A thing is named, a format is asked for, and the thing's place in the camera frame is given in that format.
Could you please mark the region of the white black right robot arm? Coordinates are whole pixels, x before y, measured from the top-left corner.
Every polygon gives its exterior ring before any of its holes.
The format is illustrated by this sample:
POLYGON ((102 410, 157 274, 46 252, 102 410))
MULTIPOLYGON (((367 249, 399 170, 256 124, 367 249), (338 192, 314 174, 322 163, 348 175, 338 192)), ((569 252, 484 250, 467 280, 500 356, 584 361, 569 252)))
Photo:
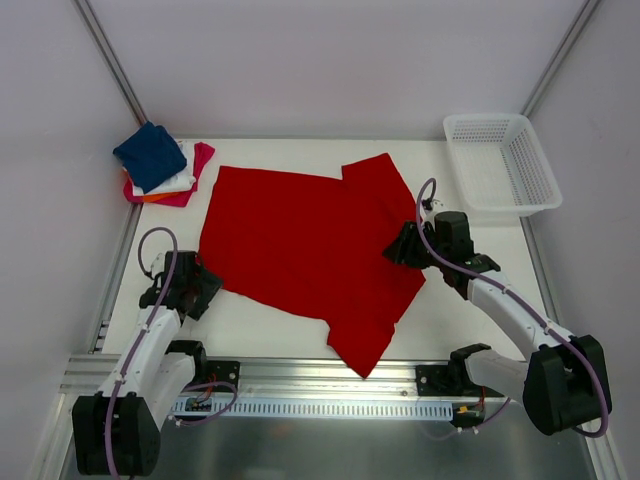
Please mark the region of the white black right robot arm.
POLYGON ((606 434, 611 412, 600 343, 541 310, 519 224, 475 227, 460 211, 432 211, 403 223, 383 256, 424 281, 402 315, 388 352, 447 360, 430 386, 447 395, 485 388, 520 404, 547 435, 606 434))

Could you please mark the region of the red t shirt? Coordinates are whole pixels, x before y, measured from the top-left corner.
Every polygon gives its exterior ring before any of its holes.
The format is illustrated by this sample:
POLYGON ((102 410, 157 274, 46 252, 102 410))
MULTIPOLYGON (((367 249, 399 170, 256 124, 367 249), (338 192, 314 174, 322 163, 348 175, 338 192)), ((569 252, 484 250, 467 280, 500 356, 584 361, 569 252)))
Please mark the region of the red t shirt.
POLYGON ((328 324, 328 345, 370 375, 425 282, 384 251, 415 217, 388 154, 339 178, 223 166, 199 254, 226 290, 328 324))

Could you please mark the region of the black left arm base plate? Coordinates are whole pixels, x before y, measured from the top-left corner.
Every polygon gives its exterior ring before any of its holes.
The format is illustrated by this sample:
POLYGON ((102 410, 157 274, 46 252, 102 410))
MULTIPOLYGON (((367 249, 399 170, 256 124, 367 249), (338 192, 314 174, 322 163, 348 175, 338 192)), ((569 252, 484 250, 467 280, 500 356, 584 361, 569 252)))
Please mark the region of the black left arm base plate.
POLYGON ((241 363, 235 360, 208 359, 203 377, 204 383, 216 383, 212 392, 231 393, 229 385, 238 386, 241 363))

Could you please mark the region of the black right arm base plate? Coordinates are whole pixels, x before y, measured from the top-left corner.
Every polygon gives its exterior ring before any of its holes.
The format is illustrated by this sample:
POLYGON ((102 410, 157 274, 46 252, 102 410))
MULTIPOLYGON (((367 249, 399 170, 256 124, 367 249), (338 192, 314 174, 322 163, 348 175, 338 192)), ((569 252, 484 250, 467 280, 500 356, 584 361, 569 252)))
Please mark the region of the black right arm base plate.
POLYGON ((448 364, 419 364, 414 367, 417 394, 425 396, 499 398, 502 394, 474 384, 465 372, 448 364))

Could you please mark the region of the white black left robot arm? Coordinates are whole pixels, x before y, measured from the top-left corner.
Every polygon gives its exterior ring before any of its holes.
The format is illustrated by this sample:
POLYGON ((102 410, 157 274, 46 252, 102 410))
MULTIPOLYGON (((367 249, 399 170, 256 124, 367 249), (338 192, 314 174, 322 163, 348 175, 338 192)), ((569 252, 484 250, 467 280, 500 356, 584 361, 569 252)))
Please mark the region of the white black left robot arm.
POLYGON ((176 336, 185 319, 203 316, 222 280, 194 251, 156 258, 151 278, 126 351, 97 392, 78 397, 72 408, 82 475, 150 475, 172 404, 184 388, 197 390, 208 381, 203 343, 176 336))

